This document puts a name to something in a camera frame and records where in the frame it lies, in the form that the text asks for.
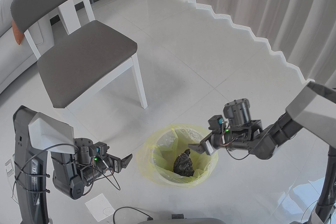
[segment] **chair seat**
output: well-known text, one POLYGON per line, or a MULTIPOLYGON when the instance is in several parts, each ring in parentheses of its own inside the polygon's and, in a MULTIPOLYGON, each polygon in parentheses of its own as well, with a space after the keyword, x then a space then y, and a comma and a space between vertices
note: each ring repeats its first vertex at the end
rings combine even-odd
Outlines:
POLYGON ((44 53, 37 66, 54 108, 65 108, 136 51, 136 42, 94 20, 44 53))

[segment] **white chair frame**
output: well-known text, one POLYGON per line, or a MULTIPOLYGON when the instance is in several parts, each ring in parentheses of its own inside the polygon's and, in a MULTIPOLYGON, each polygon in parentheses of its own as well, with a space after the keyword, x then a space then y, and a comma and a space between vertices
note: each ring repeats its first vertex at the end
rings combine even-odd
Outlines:
MULTIPOLYGON (((88 15, 89 21, 95 20, 95 16, 93 14, 90 1, 89 0, 83 0, 84 7, 86 10, 86 13, 88 15)), ((65 22, 62 20, 63 26, 65 29, 67 29, 67 26, 65 25, 65 22)), ((39 59, 41 54, 38 51, 32 36, 29 33, 29 30, 25 31, 24 36, 26 37, 33 53, 35 54, 36 58, 39 59)), ((140 67, 138 62, 137 53, 133 54, 131 57, 129 57, 126 61, 119 64, 116 68, 114 68, 111 72, 103 76, 101 79, 99 79, 96 83, 94 83, 91 87, 89 87, 85 92, 83 92, 77 99, 75 99, 72 103, 67 105, 64 109, 61 108, 62 112, 61 114, 65 115, 67 119, 72 121, 72 124, 79 124, 80 131, 87 131, 87 129, 82 126, 82 124, 74 117, 74 115, 71 113, 71 111, 74 111, 78 109, 81 105, 83 105, 88 99, 90 99, 94 94, 96 94, 98 91, 100 91, 103 87, 105 87, 107 84, 109 84, 112 80, 114 80, 116 77, 121 75, 123 72, 128 70, 130 67, 132 67, 132 72, 135 80, 136 89, 139 95, 141 106, 145 109, 147 105, 144 85, 142 83, 141 73, 140 73, 140 67)))

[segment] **white sofa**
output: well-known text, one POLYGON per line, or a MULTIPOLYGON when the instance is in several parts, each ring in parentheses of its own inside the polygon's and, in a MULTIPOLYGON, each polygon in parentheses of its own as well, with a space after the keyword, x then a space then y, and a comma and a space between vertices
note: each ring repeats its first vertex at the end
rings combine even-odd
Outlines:
MULTIPOLYGON (((49 16, 46 15, 29 28, 41 54, 54 45, 49 16)), ((0 36, 0 94, 23 71, 37 61, 26 38, 20 45, 15 41, 12 28, 0 36)))

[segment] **trash can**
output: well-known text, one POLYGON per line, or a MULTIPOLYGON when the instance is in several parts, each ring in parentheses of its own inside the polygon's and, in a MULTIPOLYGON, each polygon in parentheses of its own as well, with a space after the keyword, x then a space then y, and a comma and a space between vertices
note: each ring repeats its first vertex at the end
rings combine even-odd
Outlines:
POLYGON ((218 153, 208 156, 191 151, 193 176, 180 176, 173 172, 176 158, 188 144, 199 143, 209 131, 200 126, 171 124, 153 133, 136 154, 139 170, 149 180, 166 186, 190 188, 205 181, 215 168, 218 153))

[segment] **orange cushion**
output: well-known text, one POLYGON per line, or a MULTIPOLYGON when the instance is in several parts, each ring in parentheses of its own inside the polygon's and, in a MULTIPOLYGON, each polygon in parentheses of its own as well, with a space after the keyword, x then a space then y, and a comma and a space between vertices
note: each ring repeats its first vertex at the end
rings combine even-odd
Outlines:
POLYGON ((25 35, 19 31, 14 20, 12 20, 12 29, 15 41, 20 45, 25 35))

